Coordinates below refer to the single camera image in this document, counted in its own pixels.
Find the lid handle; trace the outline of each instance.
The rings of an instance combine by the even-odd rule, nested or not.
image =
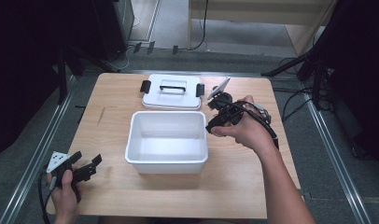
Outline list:
[[[163,89],[175,89],[175,90],[186,91],[185,87],[175,87],[175,86],[160,86],[160,89],[161,91],[163,91]]]

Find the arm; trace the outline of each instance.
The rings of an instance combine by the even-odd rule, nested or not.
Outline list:
[[[252,96],[244,100],[253,103]],[[269,223],[315,223],[271,136],[258,122],[244,113],[237,125],[214,127],[212,133],[232,136],[236,143],[253,149],[259,156]]]

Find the gray floor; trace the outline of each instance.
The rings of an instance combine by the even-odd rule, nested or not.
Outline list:
[[[151,41],[155,41],[155,47],[164,49],[171,49],[173,45],[186,47],[187,15],[180,13],[187,8],[184,2],[186,1],[161,1],[150,38]],[[198,36],[201,36],[201,29],[195,29],[199,26],[198,21],[192,22],[194,23],[192,45],[195,46],[200,40]],[[224,35],[217,35],[214,27]],[[124,55],[113,64],[119,67],[127,65],[122,72],[172,70],[241,73],[244,76],[256,76],[257,73],[276,68],[283,58],[296,57],[283,28],[281,25],[210,21],[206,29],[207,45],[203,44],[200,52],[183,50],[173,55],[170,50],[155,49],[148,55],[145,49],[135,54],[128,51],[129,64]],[[53,150],[65,152],[70,147],[77,130],[77,121],[82,113],[82,110],[75,106],[86,105],[98,75],[103,72],[91,64],[86,64],[86,68],[84,77],[77,82],[73,98],[49,145],[44,162],[49,160]],[[300,83],[288,74],[273,79],[272,83],[275,88],[293,90],[301,88]],[[281,112],[291,94],[291,92],[275,92]],[[47,129],[56,110],[57,99],[58,92],[54,92],[29,122],[15,144],[0,154],[0,217],[7,208],[12,192],[17,187],[28,162],[34,155],[37,144]],[[303,101],[301,95],[295,97],[289,104],[288,111],[292,111]],[[379,223],[379,163],[373,160],[355,159],[351,154],[348,140],[333,113],[323,112],[322,114],[372,222]],[[357,223],[309,109],[305,107],[300,110],[287,120],[284,126],[302,185],[302,194],[317,222]],[[14,223],[42,223],[35,183],[19,206],[21,209]],[[264,220],[249,221],[249,223],[264,222]],[[80,217],[78,223],[97,223],[97,217]]]

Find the white bracket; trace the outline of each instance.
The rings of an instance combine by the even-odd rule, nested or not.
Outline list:
[[[219,84],[215,89],[210,92],[210,95],[207,97],[207,100],[210,100],[217,92],[224,92],[224,89],[227,87],[228,82],[231,80],[230,77],[226,77],[224,81]]]
[[[48,164],[47,173],[52,172],[53,170],[55,170],[58,166],[60,166],[62,163],[64,163],[68,159],[70,159],[69,154],[63,154],[63,153],[54,151],[52,153],[52,156],[51,156],[49,164]]]

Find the black clip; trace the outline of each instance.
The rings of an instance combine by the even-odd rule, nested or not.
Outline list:
[[[200,97],[202,95],[204,95],[204,84],[198,83],[196,85],[196,97]]]
[[[144,80],[143,83],[141,84],[140,91],[149,93],[149,89],[151,88],[151,81],[150,80]]]
[[[137,43],[137,44],[135,45],[133,53],[137,53],[137,52],[140,50],[140,48],[141,48],[141,44],[142,44],[142,43],[139,42],[139,43]]]
[[[149,43],[147,54],[152,53],[152,50],[154,50],[154,45],[155,45],[155,41],[152,41],[151,43]]]
[[[176,55],[178,53],[178,46],[174,45],[173,46],[173,55]]]

